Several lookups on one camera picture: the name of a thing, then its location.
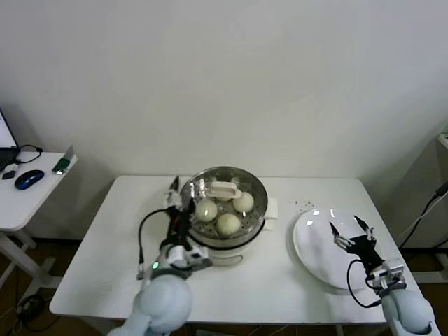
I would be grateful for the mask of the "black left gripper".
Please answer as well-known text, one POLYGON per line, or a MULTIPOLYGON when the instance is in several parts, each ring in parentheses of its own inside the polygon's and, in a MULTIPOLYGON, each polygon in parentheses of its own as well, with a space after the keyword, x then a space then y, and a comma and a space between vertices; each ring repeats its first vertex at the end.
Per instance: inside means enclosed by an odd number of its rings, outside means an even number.
POLYGON ((180 178, 176 176, 164 196, 164 207, 169 216, 167 241, 174 246, 190 247, 188 231, 190 224, 196 223, 196 203, 193 197, 185 198, 183 210, 179 210, 182 207, 179 188, 180 178))

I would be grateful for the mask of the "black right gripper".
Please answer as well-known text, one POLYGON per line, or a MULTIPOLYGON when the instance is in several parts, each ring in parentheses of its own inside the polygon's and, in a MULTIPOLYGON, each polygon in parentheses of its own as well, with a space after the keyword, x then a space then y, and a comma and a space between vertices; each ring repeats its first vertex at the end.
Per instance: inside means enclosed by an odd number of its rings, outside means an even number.
POLYGON ((342 236, 333 223, 330 222, 334 243, 341 249, 346 249, 347 253, 358 256, 365 270, 373 270, 382 266, 384 260, 375 250, 377 241, 373 234, 374 228, 370 227, 357 215, 354 218, 366 235, 348 239, 342 236))

